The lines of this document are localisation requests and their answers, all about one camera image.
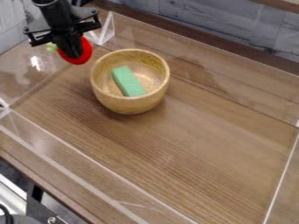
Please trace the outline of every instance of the green block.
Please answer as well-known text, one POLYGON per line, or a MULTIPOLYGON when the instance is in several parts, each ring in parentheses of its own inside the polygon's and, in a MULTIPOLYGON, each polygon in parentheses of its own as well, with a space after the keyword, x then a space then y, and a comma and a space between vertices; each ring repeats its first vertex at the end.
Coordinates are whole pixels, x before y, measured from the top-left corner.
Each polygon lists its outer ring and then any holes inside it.
POLYGON ((125 96, 146 95, 146 89, 129 66, 113 69, 113 77, 125 96))

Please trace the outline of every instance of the wooden tabletop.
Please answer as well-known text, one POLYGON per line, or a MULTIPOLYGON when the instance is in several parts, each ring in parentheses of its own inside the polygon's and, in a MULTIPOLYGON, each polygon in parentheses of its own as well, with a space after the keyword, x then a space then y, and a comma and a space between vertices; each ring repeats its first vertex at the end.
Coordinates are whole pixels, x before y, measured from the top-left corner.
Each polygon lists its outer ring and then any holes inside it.
POLYGON ((13 106, 2 157, 93 223, 264 223, 298 135, 298 77, 184 37, 157 50, 165 32, 145 27, 146 38, 142 24, 122 21, 91 61, 59 69, 13 106), (97 59, 130 37, 173 69, 163 103, 134 116, 110 112, 90 85, 97 59), (269 104, 270 95, 294 110, 269 104))
POLYGON ((299 1, 298 0, 252 0, 254 2, 268 4, 277 7, 281 10, 299 13, 299 1))

